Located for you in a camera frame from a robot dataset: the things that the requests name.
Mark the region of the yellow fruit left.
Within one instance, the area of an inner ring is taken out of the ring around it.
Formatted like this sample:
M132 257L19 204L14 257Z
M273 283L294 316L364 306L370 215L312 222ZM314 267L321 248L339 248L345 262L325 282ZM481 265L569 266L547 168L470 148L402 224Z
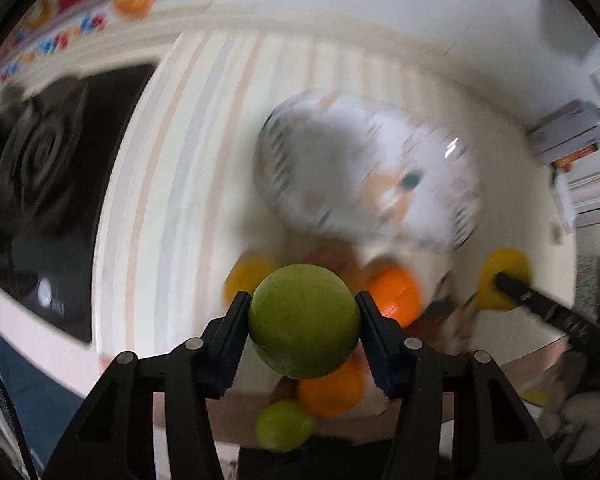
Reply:
M229 306L238 292L253 294L260 283L279 268L277 260L255 252L242 255L228 272L223 284L223 299Z

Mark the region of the stack of boxes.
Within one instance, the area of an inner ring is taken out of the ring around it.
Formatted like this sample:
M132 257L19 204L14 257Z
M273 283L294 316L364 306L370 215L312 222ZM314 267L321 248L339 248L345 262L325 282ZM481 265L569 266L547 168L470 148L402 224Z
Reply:
M600 68L597 101L573 100L528 134L535 160L552 172L550 192L567 232L600 223Z

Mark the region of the colourful fruit poster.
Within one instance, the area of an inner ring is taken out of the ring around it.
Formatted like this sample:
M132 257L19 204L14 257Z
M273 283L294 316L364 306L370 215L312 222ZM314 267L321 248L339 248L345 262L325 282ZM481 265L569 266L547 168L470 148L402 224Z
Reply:
M110 23L147 18L162 0L36 0L0 47L0 89L38 61Z

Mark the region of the striped bed sheet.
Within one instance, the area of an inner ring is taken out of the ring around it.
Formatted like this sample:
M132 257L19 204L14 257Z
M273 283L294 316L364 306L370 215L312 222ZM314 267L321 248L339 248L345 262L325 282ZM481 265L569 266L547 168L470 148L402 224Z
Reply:
M448 127L480 170L486 212L452 254L370 240L363 262L391 257L425 297L446 272L472 294L484 259L515 247L535 285L571 304L576 241L558 235L550 173L524 132L449 78L358 44L290 32L198 30L178 37L137 105L108 186L93 273L95 344L102 356L168 351L224 309L222 285L245 252L299 262L318 238L280 222L253 186L266 116L309 89L335 89L404 107Z

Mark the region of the small green apple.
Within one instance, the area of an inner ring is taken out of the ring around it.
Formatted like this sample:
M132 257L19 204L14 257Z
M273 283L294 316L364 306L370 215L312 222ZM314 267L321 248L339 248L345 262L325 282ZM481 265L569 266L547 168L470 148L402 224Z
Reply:
M312 436L315 419L293 400L269 405L254 423L258 445L272 452L290 452Z

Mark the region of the yellow lemon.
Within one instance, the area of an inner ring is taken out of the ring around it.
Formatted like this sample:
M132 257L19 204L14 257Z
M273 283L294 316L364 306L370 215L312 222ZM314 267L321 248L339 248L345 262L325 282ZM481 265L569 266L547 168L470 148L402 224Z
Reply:
M532 281L527 256L518 249L501 247L486 258L480 271L476 305L480 311L505 312L516 309L518 302L500 289L519 285L530 286Z

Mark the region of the orange fruit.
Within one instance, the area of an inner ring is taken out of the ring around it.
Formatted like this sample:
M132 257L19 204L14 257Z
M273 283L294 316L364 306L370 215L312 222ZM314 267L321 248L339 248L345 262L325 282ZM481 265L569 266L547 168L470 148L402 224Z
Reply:
M360 404L366 393L366 365L354 354L338 370L298 382L297 398L309 414L335 418Z
M405 328L422 314L422 292L415 274L406 266L390 263L370 272L366 290L380 313Z

